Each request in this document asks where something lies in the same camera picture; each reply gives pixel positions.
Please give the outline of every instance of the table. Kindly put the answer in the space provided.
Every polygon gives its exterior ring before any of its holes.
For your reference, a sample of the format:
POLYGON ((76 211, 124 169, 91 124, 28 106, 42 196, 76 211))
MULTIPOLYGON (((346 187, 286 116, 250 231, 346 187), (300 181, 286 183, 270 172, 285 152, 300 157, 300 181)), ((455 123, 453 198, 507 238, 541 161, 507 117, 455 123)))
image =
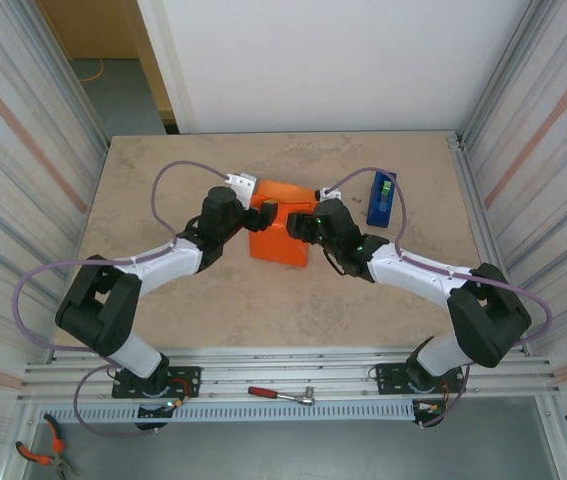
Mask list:
MULTIPOLYGON (((151 216, 149 196, 156 173, 174 160, 312 189, 362 166, 384 167, 397 172, 405 193, 403 248, 446 263, 479 264, 444 133, 115 137, 80 257, 129 256, 169 239, 151 216)), ((343 201, 363 231, 393 238, 398 199, 388 229, 365 224, 372 180, 372 173, 352 179, 341 188, 343 201)), ((203 170, 176 167, 163 177, 158 211, 180 230, 219 182, 203 170)), ((305 269, 252 259, 242 231, 208 270, 144 296, 134 329, 162 347, 407 346, 452 326, 446 311, 405 290, 338 276, 318 246, 310 248, 305 269)), ((57 340, 77 344, 63 332, 57 340)))

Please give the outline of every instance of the striped wall panel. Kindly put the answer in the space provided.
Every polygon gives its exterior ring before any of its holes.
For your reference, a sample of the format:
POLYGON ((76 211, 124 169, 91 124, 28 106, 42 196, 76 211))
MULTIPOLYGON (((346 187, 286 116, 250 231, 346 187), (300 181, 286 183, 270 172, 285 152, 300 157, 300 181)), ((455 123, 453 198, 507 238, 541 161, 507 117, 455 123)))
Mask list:
POLYGON ((512 281, 556 315, 533 349, 550 357, 567 401, 567 0, 549 3, 491 111, 464 140, 512 281))
MULTIPOLYGON (((0 453, 25 365, 45 355, 16 329, 12 289, 25 271, 76 255, 107 151, 77 85, 33 2, 0 0, 0 453)), ((23 316, 43 336, 67 275, 24 290, 23 316)))

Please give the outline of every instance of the red handle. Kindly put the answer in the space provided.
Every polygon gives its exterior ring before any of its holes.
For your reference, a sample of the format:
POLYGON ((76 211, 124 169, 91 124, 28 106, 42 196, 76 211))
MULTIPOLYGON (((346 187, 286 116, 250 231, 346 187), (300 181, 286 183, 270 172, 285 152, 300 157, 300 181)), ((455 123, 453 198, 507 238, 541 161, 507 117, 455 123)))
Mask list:
POLYGON ((250 387, 247 389, 247 393, 249 393, 250 395, 256 395, 257 397, 265 398, 276 398, 278 396, 278 393, 276 393, 274 390, 260 387, 250 387))
POLYGON ((65 443, 63 443, 63 440, 61 439, 61 427, 59 427, 56 419, 49 413, 43 415, 43 418, 52 429, 52 451, 62 453, 63 450, 65 450, 65 443))
POLYGON ((32 453, 21 442, 16 442, 15 446, 16 451, 19 452, 19 455, 21 455, 26 460, 29 460, 30 462, 40 463, 41 465, 49 465, 50 463, 52 463, 51 457, 48 457, 47 455, 37 455, 35 453, 32 453))

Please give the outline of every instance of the red pliers handle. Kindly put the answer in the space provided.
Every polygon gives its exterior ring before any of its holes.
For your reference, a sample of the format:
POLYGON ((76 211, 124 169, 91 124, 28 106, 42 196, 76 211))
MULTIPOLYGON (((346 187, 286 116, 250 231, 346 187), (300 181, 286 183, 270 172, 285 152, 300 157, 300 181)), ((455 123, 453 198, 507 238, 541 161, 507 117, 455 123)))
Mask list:
POLYGON ((25 445, 23 445, 22 442, 16 442, 15 446, 16 451, 19 452, 19 455, 21 455, 26 460, 29 460, 30 462, 40 463, 41 465, 51 465, 54 461, 54 458, 60 457, 61 453, 63 453, 63 451, 65 450, 65 443, 61 438, 61 428, 59 427, 59 424, 54 419, 54 417, 46 413, 43 416, 43 419, 45 419, 45 421, 52 429, 52 451, 56 454, 54 457, 32 453, 25 445))

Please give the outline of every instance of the gray floor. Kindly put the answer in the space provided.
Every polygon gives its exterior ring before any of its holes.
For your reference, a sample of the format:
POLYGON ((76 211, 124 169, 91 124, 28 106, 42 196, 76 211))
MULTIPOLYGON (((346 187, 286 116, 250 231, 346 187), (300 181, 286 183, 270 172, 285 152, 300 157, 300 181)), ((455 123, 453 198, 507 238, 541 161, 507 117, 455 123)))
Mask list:
MULTIPOLYGON (((89 78, 100 70, 98 60, 72 60, 76 76, 89 78)), ((103 74, 81 83, 109 137, 165 135, 158 108, 138 60, 104 60, 103 74)))
MULTIPOLYGON (((409 422, 326 421, 172 424, 157 437, 132 440, 103 440, 78 425, 64 432, 81 479, 557 478, 533 399, 466 399, 426 431, 409 422)), ((46 451, 49 441, 48 428, 39 427, 35 448, 46 451)), ((56 478, 40 465, 28 474, 56 478)))

